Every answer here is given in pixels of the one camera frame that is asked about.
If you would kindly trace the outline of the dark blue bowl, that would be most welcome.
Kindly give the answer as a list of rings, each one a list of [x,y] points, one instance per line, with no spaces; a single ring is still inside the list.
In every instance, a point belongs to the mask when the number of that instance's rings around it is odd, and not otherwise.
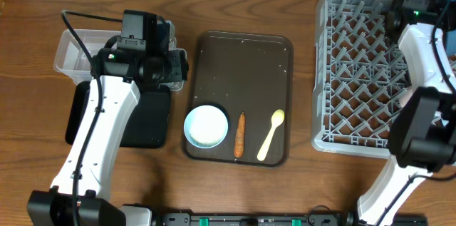
[[[443,21],[444,47],[447,56],[455,55],[455,1],[451,1]]]

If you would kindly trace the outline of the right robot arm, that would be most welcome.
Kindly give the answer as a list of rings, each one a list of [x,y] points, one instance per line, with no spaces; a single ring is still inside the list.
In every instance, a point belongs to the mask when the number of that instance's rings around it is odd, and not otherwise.
[[[405,57],[410,96],[390,128],[390,156],[359,197],[352,225],[392,225],[422,182],[455,164],[455,75],[447,58],[455,44],[455,10],[390,12],[386,33]]]

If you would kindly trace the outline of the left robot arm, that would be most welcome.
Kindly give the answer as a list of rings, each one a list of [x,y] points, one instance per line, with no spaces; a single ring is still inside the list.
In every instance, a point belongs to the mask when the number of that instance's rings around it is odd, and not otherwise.
[[[115,159],[122,145],[162,145],[170,114],[170,85],[187,79],[185,50],[175,26],[155,14],[125,12],[122,30],[96,55],[86,105],[65,163],[49,190],[27,203],[34,225],[157,225],[144,205],[109,201]]]

